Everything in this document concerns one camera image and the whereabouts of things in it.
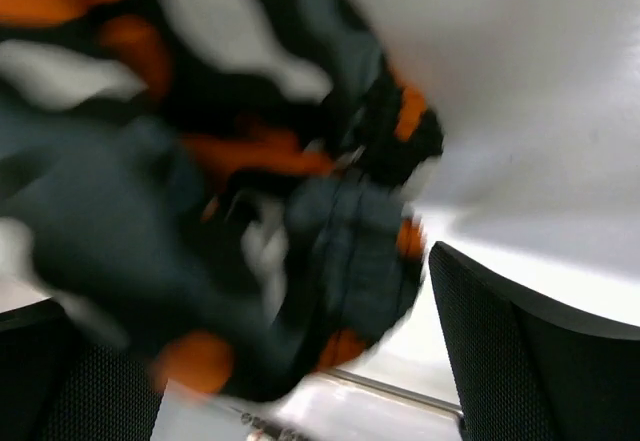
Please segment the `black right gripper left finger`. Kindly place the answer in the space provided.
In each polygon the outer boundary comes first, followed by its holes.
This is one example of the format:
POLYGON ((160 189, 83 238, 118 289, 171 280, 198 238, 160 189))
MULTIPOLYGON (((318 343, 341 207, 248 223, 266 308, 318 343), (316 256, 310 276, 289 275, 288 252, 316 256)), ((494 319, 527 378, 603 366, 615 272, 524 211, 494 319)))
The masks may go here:
POLYGON ((134 441, 162 396, 144 367, 87 340, 54 302, 1 315, 1 438, 134 441))

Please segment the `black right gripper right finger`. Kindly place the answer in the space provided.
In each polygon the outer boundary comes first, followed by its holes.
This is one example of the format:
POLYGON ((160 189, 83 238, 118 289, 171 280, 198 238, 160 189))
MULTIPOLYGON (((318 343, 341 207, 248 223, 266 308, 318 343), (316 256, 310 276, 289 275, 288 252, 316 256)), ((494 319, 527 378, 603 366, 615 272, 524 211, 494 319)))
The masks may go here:
POLYGON ((638 327, 519 285, 443 242, 428 263, 464 439, 638 439, 638 327))

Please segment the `orange camouflage shorts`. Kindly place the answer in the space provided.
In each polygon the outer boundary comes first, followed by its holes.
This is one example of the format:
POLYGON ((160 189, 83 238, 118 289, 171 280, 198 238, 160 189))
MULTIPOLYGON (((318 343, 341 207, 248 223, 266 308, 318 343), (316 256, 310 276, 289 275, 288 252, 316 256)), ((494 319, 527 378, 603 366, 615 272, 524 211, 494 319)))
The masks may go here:
POLYGON ((1 0, 1 217, 82 329, 160 381, 271 402, 413 308, 399 189, 443 134, 349 0, 243 1, 321 95, 233 66, 214 0, 1 0))

